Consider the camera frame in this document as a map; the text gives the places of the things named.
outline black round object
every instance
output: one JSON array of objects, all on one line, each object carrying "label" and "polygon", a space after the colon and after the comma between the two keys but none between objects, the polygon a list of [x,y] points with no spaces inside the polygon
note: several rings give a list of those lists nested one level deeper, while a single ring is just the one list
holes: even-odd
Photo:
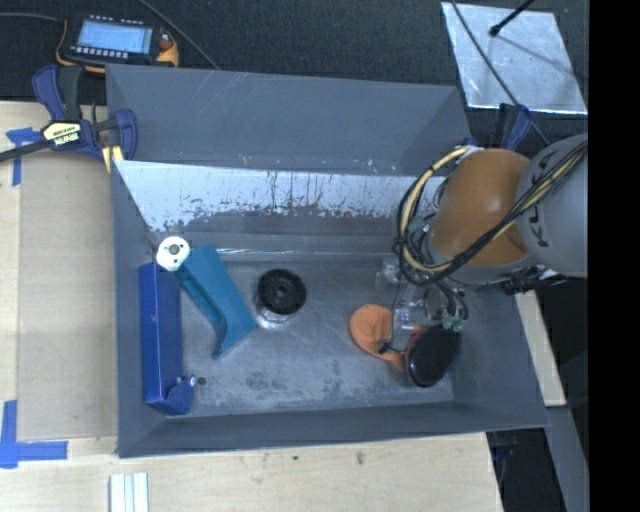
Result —
[{"label": "black round object", "polygon": [[441,325],[412,338],[405,354],[409,379],[422,388],[436,384],[449,369],[460,347],[460,333]]},{"label": "black round object", "polygon": [[304,304],[307,289],[302,279],[293,272],[277,268],[260,278],[258,298],[270,311],[279,315],[290,315]]}]

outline yellow label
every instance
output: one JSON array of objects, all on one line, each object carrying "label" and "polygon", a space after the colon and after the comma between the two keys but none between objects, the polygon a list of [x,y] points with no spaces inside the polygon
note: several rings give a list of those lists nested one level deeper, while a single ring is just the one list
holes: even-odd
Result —
[{"label": "yellow label", "polygon": [[47,140],[60,137],[61,140],[64,140],[61,144],[64,144],[65,142],[78,140],[78,132],[80,130],[80,125],[77,123],[53,123],[42,132],[42,136]]}]

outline orange object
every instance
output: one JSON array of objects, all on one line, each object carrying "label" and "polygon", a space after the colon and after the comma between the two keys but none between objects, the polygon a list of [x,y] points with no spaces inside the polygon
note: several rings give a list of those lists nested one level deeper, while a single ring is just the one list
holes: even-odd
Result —
[{"label": "orange object", "polygon": [[[404,372],[404,354],[399,352],[385,352],[379,350],[391,334],[391,320],[393,312],[389,308],[376,304],[365,304],[351,315],[349,329],[357,345],[365,352],[379,359],[389,361],[398,371]],[[413,334],[424,328],[415,326]]]},{"label": "orange object", "polygon": [[170,41],[169,39],[160,39],[158,46],[160,46],[161,52],[166,52],[169,48],[173,46],[173,41]]}]

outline white knob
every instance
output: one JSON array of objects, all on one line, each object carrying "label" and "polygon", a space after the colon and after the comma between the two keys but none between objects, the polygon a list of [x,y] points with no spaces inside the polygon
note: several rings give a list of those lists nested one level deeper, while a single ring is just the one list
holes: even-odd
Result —
[{"label": "white knob", "polygon": [[156,261],[162,268],[175,272],[180,268],[180,265],[187,259],[191,248],[184,238],[179,236],[169,236],[165,238],[158,252],[156,253]]}]

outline metal plate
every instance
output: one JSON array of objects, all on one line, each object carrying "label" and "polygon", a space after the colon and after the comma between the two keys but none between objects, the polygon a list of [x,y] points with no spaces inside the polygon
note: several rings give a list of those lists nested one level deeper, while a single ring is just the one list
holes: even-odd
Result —
[{"label": "metal plate", "polygon": [[[586,114],[556,19],[552,13],[524,11],[496,37],[489,29],[512,9],[460,5],[478,44],[518,102],[530,110]],[[513,103],[478,53],[451,3],[443,2],[447,29],[470,107]]]},{"label": "metal plate", "polygon": [[[220,359],[215,331],[182,294],[185,371],[198,386],[191,415],[353,408],[451,401],[448,377],[424,389],[366,356],[348,330],[360,306],[390,307],[396,287],[375,288],[391,256],[393,219],[411,176],[229,169],[117,162],[150,230],[150,242],[179,232],[192,248],[220,248],[259,327]],[[425,191],[433,196],[442,179]],[[297,274],[302,309],[268,322],[255,304],[269,270]]]}]

